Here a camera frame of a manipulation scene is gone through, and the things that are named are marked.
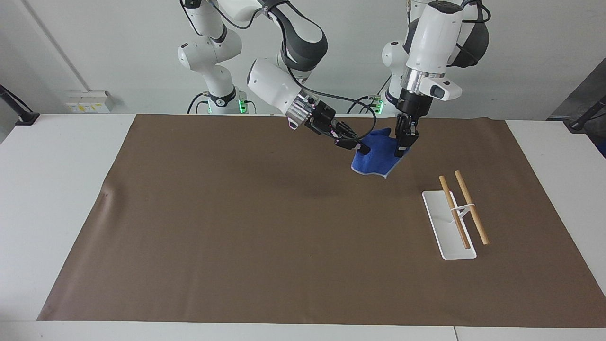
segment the wooden stick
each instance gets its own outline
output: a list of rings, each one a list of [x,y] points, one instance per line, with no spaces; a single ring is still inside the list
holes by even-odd
[[[463,175],[461,174],[460,171],[456,170],[454,172],[454,175],[457,179],[457,181],[459,182],[459,186],[461,187],[461,191],[463,192],[463,196],[465,197],[465,200],[468,204],[473,203],[473,201],[471,200],[471,194],[469,193],[469,190],[467,189],[467,185],[465,184],[465,180],[463,180]],[[473,217],[473,222],[476,224],[476,228],[478,229],[478,232],[480,233],[480,238],[482,239],[482,243],[484,245],[488,245],[490,244],[490,240],[488,239],[488,235],[486,234],[486,231],[484,230],[484,225],[482,225],[482,222],[480,221],[480,216],[478,215],[478,210],[476,209],[476,206],[470,206],[471,209],[471,217]]]
[[[463,241],[463,245],[465,249],[471,248],[469,245],[469,241],[467,240],[467,236],[465,235],[465,230],[463,230],[463,224],[461,223],[461,218],[459,217],[459,212],[457,210],[453,210],[455,208],[455,203],[453,202],[453,198],[450,196],[450,189],[448,188],[448,184],[446,183],[446,178],[443,175],[440,175],[440,183],[442,184],[442,189],[444,190],[444,194],[446,195],[446,201],[450,206],[450,212],[453,214],[454,222],[456,223],[457,229],[459,229],[459,234],[461,235],[461,240]]]

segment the white stand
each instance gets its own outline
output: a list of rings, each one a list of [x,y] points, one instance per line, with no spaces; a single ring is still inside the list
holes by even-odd
[[[456,206],[455,196],[452,192],[450,192],[450,196]],[[433,233],[436,236],[442,258],[446,260],[476,258],[478,255],[476,254],[476,250],[473,247],[473,243],[467,232],[465,222],[463,222],[463,216],[470,211],[470,207],[473,204],[454,208],[454,210],[459,212],[459,218],[461,219],[463,230],[465,231],[465,237],[469,241],[470,248],[465,249],[459,230],[453,220],[450,207],[444,196],[444,191],[425,191],[423,192],[423,200],[425,201],[427,215],[429,216]]]

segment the brown mat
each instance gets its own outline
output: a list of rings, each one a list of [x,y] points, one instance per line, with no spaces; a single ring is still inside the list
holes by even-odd
[[[387,180],[352,157],[284,118],[137,116],[38,319],[606,327],[503,121],[422,120]],[[421,198],[456,169],[475,260],[441,259]]]

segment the blue cloth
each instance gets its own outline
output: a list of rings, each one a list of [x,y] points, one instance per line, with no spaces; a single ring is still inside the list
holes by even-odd
[[[380,175],[387,179],[391,170],[402,160],[393,156],[398,146],[395,138],[389,137],[391,128],[374,130],[368,136],[362,139],[362,142],[370,147],[367,155],[356,152],[351,162],[351,169],[362,175]]]
[[[598,150],[600,151],[600,153],[602,153],[604,157],[606,157],[606,140],[598,144]]]

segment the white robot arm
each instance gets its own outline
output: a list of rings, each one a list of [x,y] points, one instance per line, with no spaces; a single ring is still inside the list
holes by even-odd
[[[297,84],[291,75],[264,59],[257,59],[248,74],[247,84],[262,100],[277,107],[288,119],[288,126],[301,124],[318,135],[335,140],[335,145],[368,154],[370,148],[344,122],[335,119],[335,110]]]
[[[242,52],[240,37],[226,28],[211,3],[204,0],[186,0],[182,6],[201,38],[180,46],[179,61],[184,67],[204,77],[208,85],[208,107],[211,112],[245,112],[246,93],[233,85],[229,70],[217,65]]]
[[[221,20],[217,0],[185,0],[182,2],[191,25],[203,37],[199,42],[185,43],[179,48],[179,60],[186,68],[204,76],[213,113],[245,111],[245,93],[233,85],[230,72],[217,63],[234,58],[242,51],[242,41]],[[225,0],[227,16],[238,21],[252,21],[262,12],[282,32],[282,44],[276,64],[304,82],[328,50],[328,42],[320,26],[307,19],[290,1],[284,0]]]
[[[421,8],[425,2],[418,0],[413,3],[418,7],[413,8]],[[395,156],[402,157],[418,139],[416,126],[420,117],[428,114],[433,98],[449,101],[461,96],[462,89],[445,76],[446,69],[473,66],[483,57],[488,47],[488,30],[484,25],[488,19],[483,20],[483,10],[487,11],[481,0],[464,0],[461,5],[431,1],[418,19],[415,16],[419,10],[412,14],[403,45],[408,59],[396,103],[399,113]],[[397,86],[393,87],[386,92],[392,104],[393,92],[397,91]]]

